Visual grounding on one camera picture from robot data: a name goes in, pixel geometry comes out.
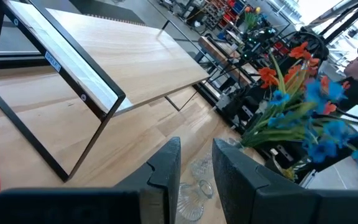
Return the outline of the diamond-cut clear glass vase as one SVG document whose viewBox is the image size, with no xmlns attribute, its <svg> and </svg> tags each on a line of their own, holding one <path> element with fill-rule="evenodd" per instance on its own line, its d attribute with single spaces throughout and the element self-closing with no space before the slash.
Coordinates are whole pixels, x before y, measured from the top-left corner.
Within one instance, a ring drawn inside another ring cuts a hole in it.
<svg viewBox="0 0 358 224">
<path fill-rule="evenodd" d="M 211 183 L 214 179 L 214 168 L 222 168 L 227 164 L 228 156 L 240 155 L 246 149 L 240 141 L 233 138 L 227 140 L 214 138 L 211 150 L 201 159 L 191 163 L 192 176 L 197 181 Z"/>
</svg>

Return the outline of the storage rack with coloured bins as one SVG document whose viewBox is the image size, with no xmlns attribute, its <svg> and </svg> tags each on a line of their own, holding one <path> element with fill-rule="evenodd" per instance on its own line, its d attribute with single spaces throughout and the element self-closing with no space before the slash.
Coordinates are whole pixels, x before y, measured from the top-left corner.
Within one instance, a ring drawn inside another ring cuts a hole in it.
<svg viewBox="0 0 358 224">
<path fill-rule="evenodd" d="M 246 0 L 204 0 L 204 24 L 210 30 L 234 26 L 242 22 Z"/>
</svg>

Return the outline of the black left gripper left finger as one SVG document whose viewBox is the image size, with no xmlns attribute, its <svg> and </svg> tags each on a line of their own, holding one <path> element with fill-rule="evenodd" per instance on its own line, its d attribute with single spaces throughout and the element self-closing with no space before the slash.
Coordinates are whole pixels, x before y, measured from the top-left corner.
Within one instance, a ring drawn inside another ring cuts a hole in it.
<svg viewBox="0 0 358 224">
<path fill-rule="evenodd" d="M 173 137 L 113 187 L 0 193 L 0 224 L 175 224 L 181 140 Z"/>
</svg>

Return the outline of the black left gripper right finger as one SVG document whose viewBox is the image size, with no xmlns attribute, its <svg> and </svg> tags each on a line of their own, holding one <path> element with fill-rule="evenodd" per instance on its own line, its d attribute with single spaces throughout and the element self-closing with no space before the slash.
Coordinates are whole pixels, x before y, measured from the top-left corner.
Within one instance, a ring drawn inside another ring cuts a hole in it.
<svg viewBox="0 0 358 224">
<path fill-rule="evenodd" d="M 222 139 L 212 159 L 227 224 L 358 224 L 358 190 L 305 189 Z"/>
</svg>

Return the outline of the person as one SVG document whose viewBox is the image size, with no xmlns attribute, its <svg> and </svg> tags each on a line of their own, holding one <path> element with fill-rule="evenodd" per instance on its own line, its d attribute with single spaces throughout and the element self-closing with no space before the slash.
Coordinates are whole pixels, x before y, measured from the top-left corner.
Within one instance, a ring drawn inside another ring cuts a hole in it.
<svg viewBox="0 0 358 224">
<path fill-rule="evenodd" d="M 343 112 L 349 111 L 358 105 L 358 49 L 357 57 L 350 61 L 344 69 L 345 79 L 339 81 L 344 87 L 345 99 L 341 100 L 337 107 Z"/>
</svg>

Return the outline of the wooden shelf with black frame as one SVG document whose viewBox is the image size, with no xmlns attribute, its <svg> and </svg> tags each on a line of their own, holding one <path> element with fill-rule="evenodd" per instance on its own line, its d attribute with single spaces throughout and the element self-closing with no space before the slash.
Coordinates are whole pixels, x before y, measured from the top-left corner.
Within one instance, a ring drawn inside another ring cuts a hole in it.
<svg viewBox="0 0 358 224">
<path fill-rule="evenodd" d="M 153 31 L 137 51 L 114 47 L 113 80 L 132 106 L 119 110 L 68 181 L 70 186 L 114 185 L 170 138 L 158 128 L 175 112 L 166 93 L 188 90 L 206 72 L 168 34 Z M 51 67 L 0 72 L 0 96 L 46 150 L 69 172 L 100 120 Z M 4 189 L 61 186 L 62 180 L 0 110 L 0 181 Z"/>
</svg>

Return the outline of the ribbed clear glass vase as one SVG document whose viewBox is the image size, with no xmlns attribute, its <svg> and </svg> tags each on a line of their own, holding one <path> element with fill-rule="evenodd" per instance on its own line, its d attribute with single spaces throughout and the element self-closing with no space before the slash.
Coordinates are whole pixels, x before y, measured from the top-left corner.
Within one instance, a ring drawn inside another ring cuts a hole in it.
<svg viewBox="0 0 358 224">
<path fill-rule="evenodd" d="M 196 184 L 180 183 L 177 213 L 191 222 L 200 220 L 203 216 L 204 204 L 212 199 L 213 194 L 213 186 L 206 180 L 201 179 Z"/>
</svg>

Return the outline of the wooden workbench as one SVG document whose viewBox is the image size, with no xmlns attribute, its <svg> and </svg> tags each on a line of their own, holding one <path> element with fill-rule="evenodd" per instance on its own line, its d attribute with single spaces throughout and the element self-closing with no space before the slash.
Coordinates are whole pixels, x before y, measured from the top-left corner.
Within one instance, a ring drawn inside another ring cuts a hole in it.
<svg viewBox="0 0 358 224">
<path fill-rule="evenodd" d="M 226 83 L 230 81 L 248 85 L 260 79 L 257 69 L 251 63 L 245 63 L 241 67 L 236 65 L 240 61 L 240 53 L 231 49 L 229 43 L 217 42 L 211 37 L 201 36 L 198 44 L 202 53 L 211 57 L 213 63 L 223 71 L 223 75 L 229 78 Z"/>
</svg>

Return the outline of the orange and blue flower bunch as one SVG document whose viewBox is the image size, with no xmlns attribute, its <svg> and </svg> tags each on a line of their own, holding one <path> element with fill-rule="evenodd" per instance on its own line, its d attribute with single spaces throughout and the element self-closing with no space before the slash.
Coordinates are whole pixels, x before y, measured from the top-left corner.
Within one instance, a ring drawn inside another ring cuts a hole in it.
<svg viewBox="0 0 358 224">
<path fill-rule="evenodd" d="M 306 120 L 310 117 L 328 116 L 339 118 L 339 113 L 346 114 L 337 107 L 345 99 L 344 87 L 328 77 L 316 78 L 319 59 L 312 57 L 307 49 L 308 43 L 293 48 L 288 54 L 295 58 L 298 65 L 293 65 L 282 74 L 279 68 L 264 67 L 259 73 L 263 81 L 262 88 L 274 87 L 267 109 L 257 119 L 256 124 L 245 133 L 241 143 L 256 147 L 263 143 L 259 133 L 270 118 L 283 116 L 286 119 Z M 358 162 L 358 156 L 351 154 Z"/>
</svg>

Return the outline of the black mat with hazard edge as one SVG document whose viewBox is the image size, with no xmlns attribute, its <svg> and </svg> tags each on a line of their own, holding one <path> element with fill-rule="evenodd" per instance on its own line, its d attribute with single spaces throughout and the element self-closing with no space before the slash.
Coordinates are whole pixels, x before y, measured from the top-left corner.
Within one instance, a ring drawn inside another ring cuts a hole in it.
<svg viewBox="0 0 358 224">
<path fill-rule="evenodd" d="M 82 14 L 138 26 L 146 26 L 145 22 L 132 10 L 103 3 L 97 0 L 69 0 Z"/>
</svg>

